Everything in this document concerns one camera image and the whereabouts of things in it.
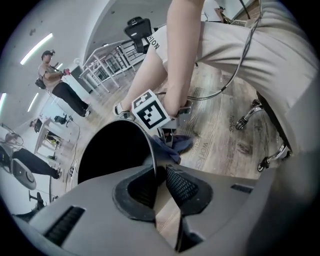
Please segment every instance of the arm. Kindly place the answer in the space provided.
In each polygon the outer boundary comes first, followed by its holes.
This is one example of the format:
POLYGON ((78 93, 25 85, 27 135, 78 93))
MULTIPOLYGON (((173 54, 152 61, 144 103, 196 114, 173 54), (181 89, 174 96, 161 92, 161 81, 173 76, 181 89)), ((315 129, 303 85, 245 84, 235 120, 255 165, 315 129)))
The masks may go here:
POLYGON ((224 23, 224 18, 221 15, 220 9, 215 8, 214 10, 215 10, 216 14, 219 16, 221 22, 224 23))
POLYGON ((62 72, 55 72, 55 73, 48 73, 48 72, 45 72, 44 73, 44 77, 48 80, 53 80, 53 79, 56 79, 56 78, 62 78, 63 77, 63 73, 62 72))
POLYGON ((168 90, 164 106, 175 116, 187 101, 201 30, 205 0, 173 0, 167 14, 168 90), (175 100, 170 94, 177 95, 175 100))
POLYGON ((227 22, 230 22, 230 23, 233 22, 233 20, 232 20, 232 19, 229 19, 227 16, 224 16, 224 19, 225 19, 227 22))

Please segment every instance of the black chair backrest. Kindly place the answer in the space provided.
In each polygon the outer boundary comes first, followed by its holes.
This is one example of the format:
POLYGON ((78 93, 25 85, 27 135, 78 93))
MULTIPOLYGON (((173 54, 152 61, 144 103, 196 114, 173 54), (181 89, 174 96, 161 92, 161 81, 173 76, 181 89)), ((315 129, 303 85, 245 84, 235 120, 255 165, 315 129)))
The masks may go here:
POLYGON ((147 53, 150 43, 146 39, 152 35, 151 23, 148 18, 134 17, 127 22, 124 33, 133 40, 135 50, 138 53, 147 53), (142 39, 146 39, 147 45, 144 45, 142 39))

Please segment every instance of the metal chair leg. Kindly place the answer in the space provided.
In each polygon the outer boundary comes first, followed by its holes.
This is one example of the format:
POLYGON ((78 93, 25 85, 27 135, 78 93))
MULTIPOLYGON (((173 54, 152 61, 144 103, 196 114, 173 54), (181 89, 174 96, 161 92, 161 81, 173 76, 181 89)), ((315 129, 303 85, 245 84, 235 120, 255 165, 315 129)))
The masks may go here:
POLYGON ((277 152, 275 152, 273 155, 271 156, 266 156, 261 163, 259 163, 259 165, 257 166, 257 170, 259 173, 261 173, 264 169, 269 168, 270 166, 270 162, 271 161, 275 161, 277 160, 286 150, 287 146, 286 144, 282 144, 281 147, 278 149, 277 152))
POLYGON ((240 120, 235 124, 235 128, 237 130, 242 129, 249 121, 249 118, 254 114, 259 111, 265 110, 262 105, 255 106, 250 109, 250 111, 243 117, 240 118, 240 120))

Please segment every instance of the shoe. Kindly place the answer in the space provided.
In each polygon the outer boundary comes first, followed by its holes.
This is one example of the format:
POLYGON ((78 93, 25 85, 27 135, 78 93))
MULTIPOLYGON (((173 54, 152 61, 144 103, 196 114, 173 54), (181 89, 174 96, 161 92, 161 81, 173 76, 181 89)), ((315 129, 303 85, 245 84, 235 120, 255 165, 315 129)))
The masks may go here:
POLYGON ((88 117, 90 114, 91 114, 91 111, 87 110, 87 111, 85 112, 85 114, 84 114, 84 117, 86 118, 86 117, 88 117))
POLYGON ((56 170, 56 173, 58 174, 59 177, 55 178, 56 180, 59 180, 62 177, 63 169, 58 168, 56 170))
POLYGON ((86 111, 89 107, 90 107, 91 103, 86 104, 86 107, 84 107, 83 109, 86 111))
POLYGON ((130 111, 124 111, 121 102, 113 106, 113 114, 119 119, 128 119, 134 121, 136 117, 130 111))

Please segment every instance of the table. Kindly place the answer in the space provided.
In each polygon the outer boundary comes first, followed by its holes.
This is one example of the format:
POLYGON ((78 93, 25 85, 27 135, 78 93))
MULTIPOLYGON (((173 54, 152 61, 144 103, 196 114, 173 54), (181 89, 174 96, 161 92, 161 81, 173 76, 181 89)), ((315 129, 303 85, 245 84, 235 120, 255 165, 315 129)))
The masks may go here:
POLYGON ((36 144, 35 144, 35 149, 34 149, 34 154, 38 157, 40 157, 41 159, 45 160, 45 161, 49 161, 53 164, 58 164, 59 165, 59 162, 56 161, 56 160, 53 160, 53 159, 50 159, 48 158, 47 156, 41 154, 38 152, 38 150, 41 148, 41 147, 45 147, 49 150, 53 150, 54 152, 56 151, 55 148, 53 148, 52 146, 48 146, 45 144, 46 142, 46 137, 47 137, 47 134, 48 132, 52 132, 54 134, 56 134, 57 136, 59 136, 62 140, 66 141, 66 142, 69 142, 70 139, 68 139, 65 134, 64 134, 64 131, 61 129, 61 127, 59 127, 51 118, 48 118, 46 121, 43 122, 41 128, 40 128, 40 131, 39 131, 39 136, 38 136, 38 139, 36 141, 36 144))

